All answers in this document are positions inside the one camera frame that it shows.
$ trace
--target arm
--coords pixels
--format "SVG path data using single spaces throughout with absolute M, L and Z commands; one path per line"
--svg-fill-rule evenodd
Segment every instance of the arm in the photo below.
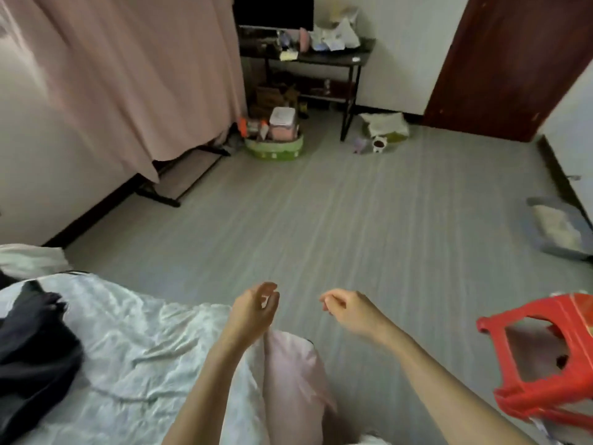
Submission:
M 334 289 L 320 298 L 346 329 L 391 351 L 414 391 L 449 445 L 533 445 L 534 441 L 502 417 L 436 362 L 359 292 Z
M 245 350 L 270 327 L 280 296 L 274 292 L 276 287 L 265 282 L 235 300 L 220 338 L 208 352 L 162 445 L 218 445 L 235 369 Z

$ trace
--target black screen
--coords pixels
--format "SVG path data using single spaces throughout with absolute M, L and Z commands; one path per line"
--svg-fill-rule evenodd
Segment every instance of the black screen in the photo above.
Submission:
M 313 0 L 235 0 L 237 25 L 313 30 Z

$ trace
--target white bedsheet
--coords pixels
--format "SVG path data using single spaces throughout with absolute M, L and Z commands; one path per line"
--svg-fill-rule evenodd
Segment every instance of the white bedsheet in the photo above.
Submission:
M 160 443 L 230 307 L 165 303 L 96 275 L 59 274 L 39 282 L 68 303 L 65 323 L 80 338 L 85 362 L 66 399 L 19 443 Z M 0 291 L 0 317 L 10 310 L 21 285 Z M 221 444 L 269 445 L 263 377 L 259 340 L 235 372 Z

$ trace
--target hand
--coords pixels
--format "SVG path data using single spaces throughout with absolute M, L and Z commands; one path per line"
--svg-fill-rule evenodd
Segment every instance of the hand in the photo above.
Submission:
M 245 351 L 259 339 L 274 319 L 280 294 L 278 284 L 264 282 L 243 292 L 231 309 L 221 339 Z
M 319 301 L 323 310 L 329 311 L 349 331 L 378 342 L 380 335 L 393 323 L 360 292 L 332 289 Z

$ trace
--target red door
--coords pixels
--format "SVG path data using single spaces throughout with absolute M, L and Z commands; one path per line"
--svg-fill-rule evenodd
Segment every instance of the red door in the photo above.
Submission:
M 424 124 L 528 142 L 592 58 L 593 0 L 469 0 Z

